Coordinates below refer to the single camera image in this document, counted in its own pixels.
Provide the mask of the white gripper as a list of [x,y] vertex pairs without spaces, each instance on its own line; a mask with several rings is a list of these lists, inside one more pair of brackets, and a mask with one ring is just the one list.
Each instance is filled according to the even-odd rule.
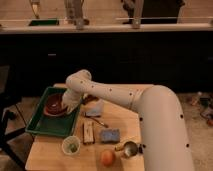
[[82,94],[74,90],[67,89],[62,95],[62,108],[70,114],[81,102]]

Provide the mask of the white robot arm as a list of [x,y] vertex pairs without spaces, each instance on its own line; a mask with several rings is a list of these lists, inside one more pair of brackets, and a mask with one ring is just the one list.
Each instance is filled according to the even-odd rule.
[[88,70],[69,75],[62,106],[73,111],[87,93],[136,112],[140,119],[145,171],[195,171],[183,110],[166,86],[144,90],[92,81]]

